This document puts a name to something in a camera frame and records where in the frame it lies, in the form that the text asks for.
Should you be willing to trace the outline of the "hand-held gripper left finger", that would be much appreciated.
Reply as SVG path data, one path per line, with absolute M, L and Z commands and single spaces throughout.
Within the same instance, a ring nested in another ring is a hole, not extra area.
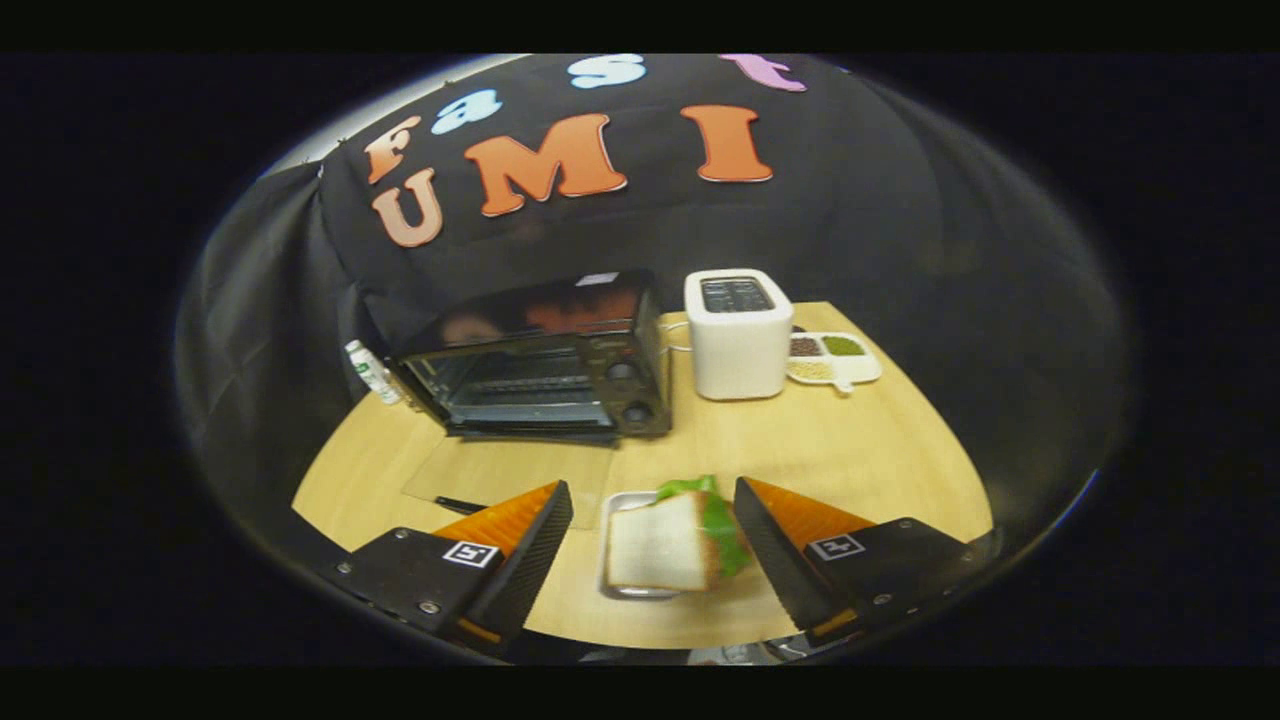
M 500 656 L 521 633 L 573 519 L 557 480 L 436 530 L 393 528 L 321 577 L 435 641 Z

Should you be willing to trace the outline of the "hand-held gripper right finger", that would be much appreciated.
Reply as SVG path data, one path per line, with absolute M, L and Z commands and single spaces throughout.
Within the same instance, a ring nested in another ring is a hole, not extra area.
M 918 518 L 870 521 L 750 477 L 733 510 L 783 610 L 813 646 L 863 638 L 952 598 L 988 561 Z

